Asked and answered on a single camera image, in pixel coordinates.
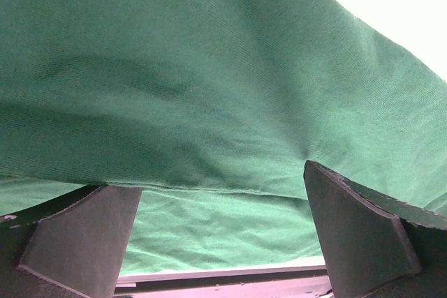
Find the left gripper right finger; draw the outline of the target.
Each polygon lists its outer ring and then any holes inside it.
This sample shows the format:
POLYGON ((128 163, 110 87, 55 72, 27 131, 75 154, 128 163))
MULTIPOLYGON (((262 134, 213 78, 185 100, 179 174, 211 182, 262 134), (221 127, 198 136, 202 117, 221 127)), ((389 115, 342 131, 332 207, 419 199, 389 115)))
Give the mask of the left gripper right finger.
POLYGON ((304 181, 335 297, 445 297, 446 217, 307 161, 304 181))

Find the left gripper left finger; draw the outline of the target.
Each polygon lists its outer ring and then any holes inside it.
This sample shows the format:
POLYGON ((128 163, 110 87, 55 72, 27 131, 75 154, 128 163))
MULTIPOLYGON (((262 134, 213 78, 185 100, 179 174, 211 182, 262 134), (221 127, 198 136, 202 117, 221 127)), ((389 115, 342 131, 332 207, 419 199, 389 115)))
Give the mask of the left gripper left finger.
POLYGON ((141 195, 83 186, 1 216, 1 297, 112 297, 141 195))

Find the green polo shirt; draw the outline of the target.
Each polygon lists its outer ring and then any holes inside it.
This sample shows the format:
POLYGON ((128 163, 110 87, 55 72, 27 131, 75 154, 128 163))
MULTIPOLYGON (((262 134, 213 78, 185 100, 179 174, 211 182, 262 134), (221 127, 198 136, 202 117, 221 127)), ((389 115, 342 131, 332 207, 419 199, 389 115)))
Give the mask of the green polo shirt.
POLYGON ((139 186, 123 275, 321 250, 306 161, 446 213, 446 83, 336 0, 1 0, 1 213, 139 186))

